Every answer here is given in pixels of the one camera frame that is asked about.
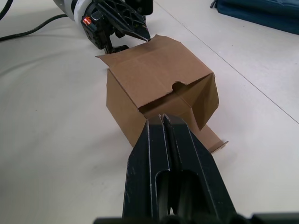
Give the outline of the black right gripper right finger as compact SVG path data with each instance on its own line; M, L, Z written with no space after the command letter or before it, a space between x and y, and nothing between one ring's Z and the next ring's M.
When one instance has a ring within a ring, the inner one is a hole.
M163 115L174 187L172 208L180 217L230 217L236 213L215 161L188 125Z

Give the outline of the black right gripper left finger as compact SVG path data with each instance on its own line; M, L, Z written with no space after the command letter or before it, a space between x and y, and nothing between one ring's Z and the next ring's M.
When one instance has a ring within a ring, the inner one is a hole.
M170 162L161 115L146 121L127 163L124 217L167 215Z

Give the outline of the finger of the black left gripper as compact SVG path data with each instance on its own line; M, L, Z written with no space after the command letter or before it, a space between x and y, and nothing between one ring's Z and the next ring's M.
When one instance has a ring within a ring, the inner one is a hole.
M144 18L131 6L122 0L94 0L100 10L113 26L115 35L122 38L125 35L149 42L150 34Z
M129 47L127 45L114 47L111 43L110 37L105 36L104 51L106 54L118 53L118 52L121 52L121 51L124 51L127 49L129 49Z

